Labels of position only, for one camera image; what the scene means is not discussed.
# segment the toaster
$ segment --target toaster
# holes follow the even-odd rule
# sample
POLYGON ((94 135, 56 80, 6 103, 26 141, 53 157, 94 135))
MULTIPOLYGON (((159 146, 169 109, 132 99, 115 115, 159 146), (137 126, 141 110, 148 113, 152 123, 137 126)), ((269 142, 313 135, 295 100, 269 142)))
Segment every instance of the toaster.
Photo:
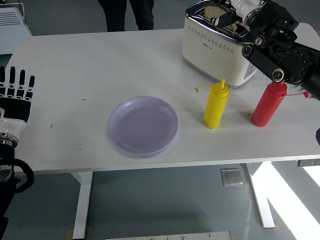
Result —
POLYGON ((190 6, 185 11, 182 55, 215 81, 225 78, 229 87, 239 87, 257 71, 242 56, 243 46, 253 43, 254 37, 245 29, 240 19, 223 28, 218 28, 211 22, 212 14, 231 11, 235 9, 230 1, 217 3, 214 0, 202 0, 190 6))

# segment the red squeeze bottle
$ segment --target red squeeze bottle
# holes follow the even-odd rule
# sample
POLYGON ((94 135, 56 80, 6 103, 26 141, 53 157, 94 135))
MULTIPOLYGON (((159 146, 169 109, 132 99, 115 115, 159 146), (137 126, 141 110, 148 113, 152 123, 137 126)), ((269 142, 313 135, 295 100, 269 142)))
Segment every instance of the red squeeze bottle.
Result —
POLYGON ((285 83, 270 83, 252 114, 251 122, 258 127, 267 125, 286 94, 287 85, 285 83))

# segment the yellow squeeze bottle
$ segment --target yellow squeeze bottle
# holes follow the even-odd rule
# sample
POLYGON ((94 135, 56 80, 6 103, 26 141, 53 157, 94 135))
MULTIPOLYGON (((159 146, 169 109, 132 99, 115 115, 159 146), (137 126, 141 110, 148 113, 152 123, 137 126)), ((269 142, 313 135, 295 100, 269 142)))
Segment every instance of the yellow squeeze bottle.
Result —
POLYGON ((219 126, 224 114, 230 91, 228 85, 225 84, 225 79, 222 79, 221 82, 217 82, 215 85, 198 86, 195 88, 195 91, 199 92, 198 88, 205 86, 211 87, 211 90, 203 116, 203 124, 209 129, 215 129, 219 126))

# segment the white table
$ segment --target white table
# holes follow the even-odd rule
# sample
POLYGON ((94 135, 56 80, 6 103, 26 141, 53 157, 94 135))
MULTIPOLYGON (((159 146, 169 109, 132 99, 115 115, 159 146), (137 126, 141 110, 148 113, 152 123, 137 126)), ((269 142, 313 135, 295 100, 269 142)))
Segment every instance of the white table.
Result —
MULTIPOLYGON (((299 27, 297 35, 320 49, 310 26, 299 27)), ((6 68, 35 75, 32 111, 16 157, 43 174, 320 158, 316 99, 288 96, 266 127, 250 122, 271 82, 260 72, 231 90, 217 129, 203 126, 209 88, 194 88, 214 82, 183 58, 183 35, 183 29, 169 29, 25 38, 6 68), (166 101, 178 116, 173 142, 149 157, 123 152, 108 133, 114 109, 139 96, 166 101)), ((77 179, 90 186, 87 177, 77 179)))

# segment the person's leg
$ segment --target person's leg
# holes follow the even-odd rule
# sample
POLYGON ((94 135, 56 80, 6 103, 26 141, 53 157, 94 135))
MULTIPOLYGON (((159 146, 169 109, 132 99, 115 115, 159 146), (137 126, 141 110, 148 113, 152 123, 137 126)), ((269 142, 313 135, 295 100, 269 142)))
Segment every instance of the person's leg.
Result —
POLYGON ((129 0, 138 30, 153 30, 154 15, 152 9, 154 0, 129 0))
POLYGON ((103 8, 108 32, 124 32, 127 0, 98 0, 103 8))

